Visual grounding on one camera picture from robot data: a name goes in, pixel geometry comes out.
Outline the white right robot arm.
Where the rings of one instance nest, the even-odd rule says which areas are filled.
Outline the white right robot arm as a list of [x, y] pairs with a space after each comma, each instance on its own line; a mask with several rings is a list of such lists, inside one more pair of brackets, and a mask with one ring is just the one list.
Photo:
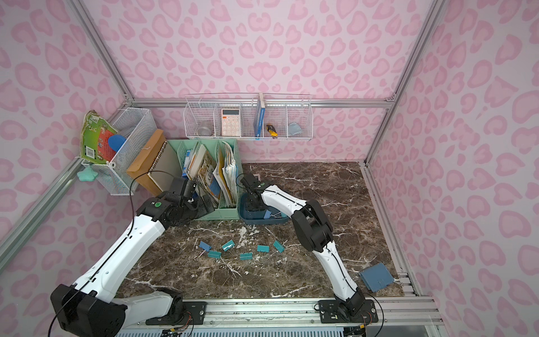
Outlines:
[[243, 175], [241, 184], [254, 202], [273, 207], [292, 220], [298, 241], [316, 256], [328, 276], [338, 310], [347, 318], [357, 316], [366, 299], [339, 256], [334, 228], [320, 203], [299, 199], [253, 174]]

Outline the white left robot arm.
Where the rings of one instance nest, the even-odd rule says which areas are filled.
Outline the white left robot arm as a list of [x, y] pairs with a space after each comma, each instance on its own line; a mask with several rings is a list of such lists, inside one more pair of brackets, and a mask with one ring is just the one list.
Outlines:
[[156, 291], [119, 299], [126, 275], [153, 242], [170, 227], [189, 224], [213, 212], [208, 195], [186, 178], [174, 178], [169, 190], [133, 210], [121, 237], [73, 284], [61, 284], [51, 295], [53, 322], [76, 336], [116, 336], [134, 324], [194, 327], [204, 321], [207, 304], [185, 302], [180, 292]]

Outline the teal binder clip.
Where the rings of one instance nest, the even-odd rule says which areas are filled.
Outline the teal binder clip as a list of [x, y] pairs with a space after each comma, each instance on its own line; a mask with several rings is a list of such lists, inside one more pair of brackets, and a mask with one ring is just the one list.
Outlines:
[[222, 258], [222, 254], [220, 252], [218, 252], [218, 251], [209, 251], [208, 257], [209, 258], [220, 259], [220, 258]]
[[250, 261], [253, 259], [253, 253], [249, 252], [249, 253], [240, 254], [239, 259], [241, 261]]
[[266, 246], [266, 245], [258, 245], [257, 246], [257, 252], [269, 253], [270, 252], [270, 247]]
[[275, 240], [273, 246], [274, 246], [274, 248], [276, 248], [276, 250], [279, 253], [283, 253], [285, 251], [285, 247], [280, 242], [278, 242], [277, 240]]
[[233, 241], [233, 240], [230, 240], [230, 241], [226, 242], [225, 244], [223, 244], [222, 250], [223, 250], [224, 252], [226, 252], [226, 251], [229, 251], [230, 249], [232, 249], [232, 248], [234, 248], [234, 247], [235, 247], [234, 241]]

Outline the dark teal storage box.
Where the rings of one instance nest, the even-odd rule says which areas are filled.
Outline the dark teal storage box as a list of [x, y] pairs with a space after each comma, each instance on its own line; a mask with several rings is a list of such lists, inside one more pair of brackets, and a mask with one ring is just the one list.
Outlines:
[[287, 223], [290, 218], [286, 216], [284, 213], [282, 213], [283, 218], [276, 218], [276, 219], [269, 219], [265, 220], [264, 214], [267, 210], [271, 210], [273, 212], [277, 212], [279, 210], [275, 209], [274, 207], [267, 206], [265, 210], [262, 211], [247, 211], [245, 209], [245, 193], [241, 196], [240, 202], [239, 202], [239, 218], [244, 221], [245, 224], [250, 226], [270, 226], [270, 225], [279, 225]]

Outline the blue binder clip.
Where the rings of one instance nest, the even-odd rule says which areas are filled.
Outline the blue binder clip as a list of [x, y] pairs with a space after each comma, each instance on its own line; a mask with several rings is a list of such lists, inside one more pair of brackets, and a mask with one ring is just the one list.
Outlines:
[[283, 215], [280, 211], [273, 212], [271, 210], [267, 210], [263, 217], [265, 220], [269, 219], [276, 219], [276, 218], [283, 218]]
[[200, 241], [199, 248], [202, 249], [202, 253], [200, 253], [199, 256], [202, 256], [204, 254], [208, 254], [212, 249], [210, 244], [207, 244], [206, 242], [203, 242], [203, 241]]

